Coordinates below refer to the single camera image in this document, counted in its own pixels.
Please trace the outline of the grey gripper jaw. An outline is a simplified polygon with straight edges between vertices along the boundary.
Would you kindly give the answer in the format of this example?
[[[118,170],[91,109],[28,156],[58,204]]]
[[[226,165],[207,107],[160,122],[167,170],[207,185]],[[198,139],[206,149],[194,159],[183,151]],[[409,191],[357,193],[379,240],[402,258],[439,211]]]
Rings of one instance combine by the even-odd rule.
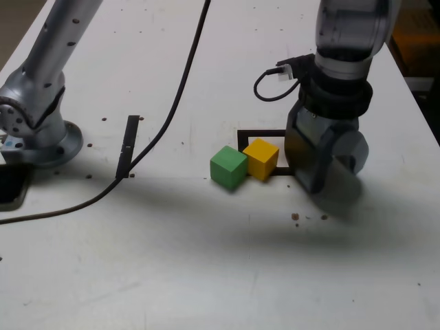
[[[310,194],[322,191],[332,162],[329,138],[331,120],[321,118],[296,102],[287,116],[284,151],[289,168]]]
[[[312,200],[325,213],[348,213],[363,195],[358,173],[364,168],[369,146],[357,129],[341,126],[327,132]]]

